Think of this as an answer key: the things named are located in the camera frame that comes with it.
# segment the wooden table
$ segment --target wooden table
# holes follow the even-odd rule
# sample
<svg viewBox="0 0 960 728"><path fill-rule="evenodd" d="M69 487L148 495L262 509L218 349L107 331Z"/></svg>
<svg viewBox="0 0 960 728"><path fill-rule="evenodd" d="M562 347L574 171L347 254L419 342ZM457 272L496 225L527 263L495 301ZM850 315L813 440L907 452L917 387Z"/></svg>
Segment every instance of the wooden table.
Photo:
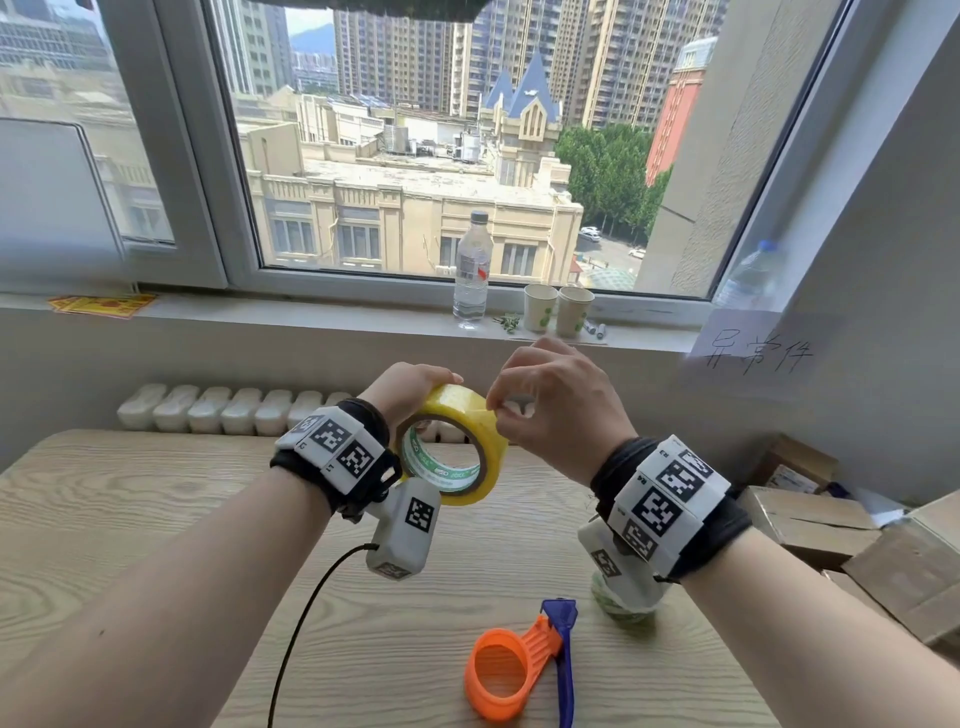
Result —
<svg viewBox="0 0 960 728"><path fill-rule="evenodd" d="M124 567L243 488L272 446L254 437L75 430L31 449L0 475L0 671ZM443 447L451 464L470 455L468 446ZM590 511L586 489L510 448L489 497L444 508L422 574L395 584L352 557L303 627L278 728L483 725L463 694L473 641L490 627L524 630L554 596L576 598L580 610L576 725L776 725L680 587L639 627L623 629L600 611L589 591L593 564L576 538ZM311 589L373 524L331 522L218 726L266 724L276 670ZM518 724L557 724L552 666Z"/></svg>

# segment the black cable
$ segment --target black cable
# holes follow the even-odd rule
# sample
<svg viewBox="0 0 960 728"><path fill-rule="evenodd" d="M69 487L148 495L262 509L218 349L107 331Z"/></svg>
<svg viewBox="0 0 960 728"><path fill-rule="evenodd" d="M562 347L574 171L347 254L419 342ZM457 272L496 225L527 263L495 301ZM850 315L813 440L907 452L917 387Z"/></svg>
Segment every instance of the black cable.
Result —
<svg viewBox="0 0 960 728"><path fill-rule="evenodd" d="M290 661L290 654L294 651L294 643L297 641L297 635L300 633L300 628L303 627L303 621L306 619L307 612L310 611L310 607L313 606L314 600L320 593L320 588L326 583L326 580L330 578L330 574L333 573L337 567L343 564L357 551L376 551L378 548L379 546L377 544L361 544L360 546L354 546L351 550L333 562L333 566L326 570L324 578L320 580L317 588L313 590L313 594L310 595L309 599L307 599L306 606L303 607L303 614L300 615L300 619L297 621L297 627L294 629L293 637L290 638L290 643L287 645L287 652L285 655L283 655L283 662L280 663L280 672L276 674L274 696L270 698L270 713L267 715L267 728L274 728L274 711L276 710L276 699L280 695L280 682L283 680L283 673L286 672L287 663Z"/></svg>

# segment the tape roll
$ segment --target tape roll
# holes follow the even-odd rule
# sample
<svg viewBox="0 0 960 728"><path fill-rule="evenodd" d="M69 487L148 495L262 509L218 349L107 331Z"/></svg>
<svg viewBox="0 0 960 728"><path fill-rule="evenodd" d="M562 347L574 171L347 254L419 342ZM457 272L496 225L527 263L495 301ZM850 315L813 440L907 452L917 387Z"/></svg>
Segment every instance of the tape roll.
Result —
<svg viewBox="0 0 960 728"><path fill-rule="evenodd" d="M458 468L437 460L414 427L423 420L462 429L477 450L478 464ZM507 451L507 440L496 431L496 415L487 409L484 398L459 384L445 384L431 392L420 412L397 428L396 441L403 472L437 486L443 505L470 505L486 497L500 476Z"/></svg>

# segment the white paper cup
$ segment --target white paper cup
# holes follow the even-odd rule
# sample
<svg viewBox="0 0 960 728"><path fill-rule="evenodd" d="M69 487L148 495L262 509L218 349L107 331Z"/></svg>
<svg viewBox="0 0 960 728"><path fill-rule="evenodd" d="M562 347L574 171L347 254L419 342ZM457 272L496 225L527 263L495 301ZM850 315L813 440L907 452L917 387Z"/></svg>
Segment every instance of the white paper cup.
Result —
<svg viewBox="0 0 960 728"><path fill-rule="evenodd" d="M557 313L557 335L572 338L580 334L593 302L593 294L586 288L565 285L560 289L560 310Z"/></svg>
<svg viewBox="0 0 960 728"><path fill-rule="evenodd" d="M552 285L531 283L523 289L523 327L543 333L557 310L557 289Z"/></svg>

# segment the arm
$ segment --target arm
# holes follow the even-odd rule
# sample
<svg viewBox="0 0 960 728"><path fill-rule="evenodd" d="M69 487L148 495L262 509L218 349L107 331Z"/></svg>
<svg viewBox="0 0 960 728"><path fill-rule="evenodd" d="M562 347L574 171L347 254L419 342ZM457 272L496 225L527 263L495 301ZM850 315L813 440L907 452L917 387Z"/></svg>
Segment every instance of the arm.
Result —
<svg viewBox="0 0 960 728"><path fill-rule="evenodd" d="M960 672L751 528L682 580L784 728L960 724Z"/></svg>
<svg viewBox="0 0 960 728"><path fill-rule="evenodd" d="M536 398L532 418L503 407L515 393ZM517 350L487 406L584 485L636 437L607 376L555 339ZM785 728L960 725L960 672L755 529L681 582Z"/></svg>
<svg viewBox="0 0 960 728"><path fill-rule="evenodd" d="M397 364L362 398L394 431L454 381L446 369ZM210 725L329 520L320 488L270 469L6 675L0 725Z"/></svg>

